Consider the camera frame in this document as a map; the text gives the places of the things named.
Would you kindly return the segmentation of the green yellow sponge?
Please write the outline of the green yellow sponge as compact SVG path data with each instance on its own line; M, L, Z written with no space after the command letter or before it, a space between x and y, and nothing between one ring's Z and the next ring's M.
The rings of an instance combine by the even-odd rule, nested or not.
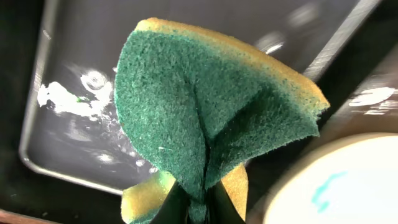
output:
M174 183L188 221L206 223L206 192L219 181L245 220L245 162L309 136L329 102L317 85L234 37L151 17L137 23L115 76L118 120L156 168L123 192L126 223L150 223Z

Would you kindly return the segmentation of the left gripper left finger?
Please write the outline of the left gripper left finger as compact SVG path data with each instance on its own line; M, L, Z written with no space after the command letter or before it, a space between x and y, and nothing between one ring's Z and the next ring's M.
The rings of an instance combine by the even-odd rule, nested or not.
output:
M187 224L189 195L178 184L174 183L157 215L150 224Z

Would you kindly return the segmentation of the white plate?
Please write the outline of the white plate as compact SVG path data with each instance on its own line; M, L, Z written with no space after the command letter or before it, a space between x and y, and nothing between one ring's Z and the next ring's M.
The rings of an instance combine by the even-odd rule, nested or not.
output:
M397 223L397 135L365 133L315 148L287 169L247 223Z

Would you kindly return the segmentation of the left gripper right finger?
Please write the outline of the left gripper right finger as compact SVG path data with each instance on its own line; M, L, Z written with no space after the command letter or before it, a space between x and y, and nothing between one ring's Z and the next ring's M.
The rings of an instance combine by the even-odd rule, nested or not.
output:
M245 224L221 181L207 190L206 205L207 224Z

